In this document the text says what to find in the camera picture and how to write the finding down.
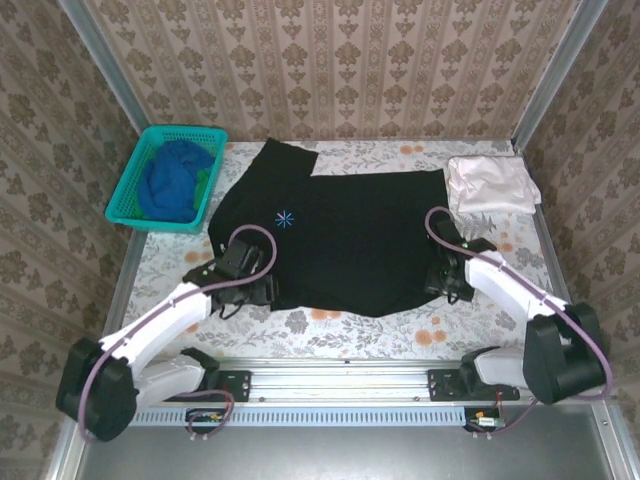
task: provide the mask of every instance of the table surface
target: table surface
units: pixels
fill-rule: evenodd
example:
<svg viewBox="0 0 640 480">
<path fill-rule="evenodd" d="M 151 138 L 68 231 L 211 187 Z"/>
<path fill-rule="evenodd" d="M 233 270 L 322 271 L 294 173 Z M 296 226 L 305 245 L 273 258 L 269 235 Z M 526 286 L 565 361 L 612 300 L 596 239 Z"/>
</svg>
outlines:
<svg viewBox="0 0 640 480">
<path fill-rule="evenodd" d="M 292 142 L 319 152 L 314 175 L 345 175 L 445 168 L 458 155 L 513 155 L 508 141 Z M 229 188 L 257 155 L 261 142 L 227 145 L 205 225 Z M 465 238 L 483 236 L 507 261 L 551 290 L 531 215 L 473 214 L 456 218 Z M 124 324 L 164 299 L 182 275 L 213 257 L 206 226 L 199 235 L 150 233 L 136 274 Z M 525 324 L 512 320 L 484 294 L 451 306 L 437 299 L 418 309 L 371 319 L 309 308 L 273 312 L 246 306 L 229 320 L 212 315 L 181 334 L 163 352 L 196 347 L 214 357 L 459 359 L 487 345 L 524 339 Z"/>
<path fill-rule="evenodd" d="M 624 478 L 612 474 L 588 406 L 541 407 L 530 415 L 516 432 L 490 441 L 442 427 L 228 427 L 206 442 L 189 441 L 181 428 L 129 428 L 111 442 L 89 445 L 76 478 Z"/>
</svg>

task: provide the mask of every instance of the black shirt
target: black shirt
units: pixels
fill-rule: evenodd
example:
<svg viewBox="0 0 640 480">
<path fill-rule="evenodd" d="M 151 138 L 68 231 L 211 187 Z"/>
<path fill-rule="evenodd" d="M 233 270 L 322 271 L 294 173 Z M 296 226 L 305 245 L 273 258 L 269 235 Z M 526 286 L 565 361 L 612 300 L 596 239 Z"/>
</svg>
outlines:
<svg viewBox="0 0 640 480">
<path fill-rule="evenodd" d="M 209 224 L 216 256 L 252 223 L 278 245 L 272 310 L 300 306 L 379 317 L 436 298 L 424 292 L 435 255 L 424 218 L 447 205 L 442 170 L 311 176 L 316 152 L 269 139 Z M 241 237 L 270 254 L 259 233 Z"/>
</svg>

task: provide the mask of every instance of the blue logo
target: blue logo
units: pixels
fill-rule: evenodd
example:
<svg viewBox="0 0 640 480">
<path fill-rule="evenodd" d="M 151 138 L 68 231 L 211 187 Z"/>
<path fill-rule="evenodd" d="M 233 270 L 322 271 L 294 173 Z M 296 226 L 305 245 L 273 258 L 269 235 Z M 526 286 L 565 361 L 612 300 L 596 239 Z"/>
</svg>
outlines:
<svg viewBox="0 0 640 480">
<path fill-rule="evenodd" d="M 293 225 L 294 220 L 295 219 L 293 218 L 293 214 L 291 212 L 287 212 L 286 210 L 283 210 L 282 213 L 278 213 L 276 215 L 276 225 L 278 227 L 290 227 L 291 225 Z"/>
</svg>

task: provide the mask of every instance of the wall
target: wall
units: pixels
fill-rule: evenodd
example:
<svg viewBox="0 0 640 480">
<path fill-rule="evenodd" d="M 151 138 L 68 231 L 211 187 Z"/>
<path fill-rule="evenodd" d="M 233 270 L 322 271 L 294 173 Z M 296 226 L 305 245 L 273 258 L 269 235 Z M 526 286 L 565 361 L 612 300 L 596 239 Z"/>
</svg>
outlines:
<svg viewBox="0 0 640 480">
<path fill-rule="evenodd" d="M 88 0 L 152 123 L 509 138 L 578 0 Z"/>
<path fill-rule="evenodd" d="M 573 300 L 640 445 L 640 1 L 610 1 L 525 150 Z"/>
<path fill-rule="evenodd" d="M 129 233 L 103 216 L 136 134 L 55 1 L 0 2 L 0 478 L 38 478 L 69 346 L 102 329 Z"/>
</svg>

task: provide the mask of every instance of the plastic basket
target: plastic basket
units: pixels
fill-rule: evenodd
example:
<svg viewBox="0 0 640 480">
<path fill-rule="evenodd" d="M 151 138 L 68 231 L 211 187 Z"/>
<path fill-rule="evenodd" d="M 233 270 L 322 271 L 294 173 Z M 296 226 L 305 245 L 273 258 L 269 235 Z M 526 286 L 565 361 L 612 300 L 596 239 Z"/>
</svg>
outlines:
<svg viewBox="0 0 640 480">
<path fill-rule="evenodd" d="M 207 150 L 214 158 L 207 173 L 209 179 L 206 187 L 201 191 L 201 197 L 194 201 L 198 213 L 190 223 L 162 222 L 145 217 L 138 205 L 138 183 L 145 165 L 153 160 L 156 151 L 165 142 L 172 140 L 190 140 Z M 155 125 L 142 132 L 136 148 L 131 154 L 120 181 L 116 186 L 111 201 L 105 211 L 107 220 L 122 223 L 136 230 L 162 231 L 175 233 L 199 233 L 202 221 L 209 204 L 209 197 L 218 177 L 224 147 L 227 143 L 227 133 L 218 128 L 189 127 L 180 125 Z"/>
</svg>

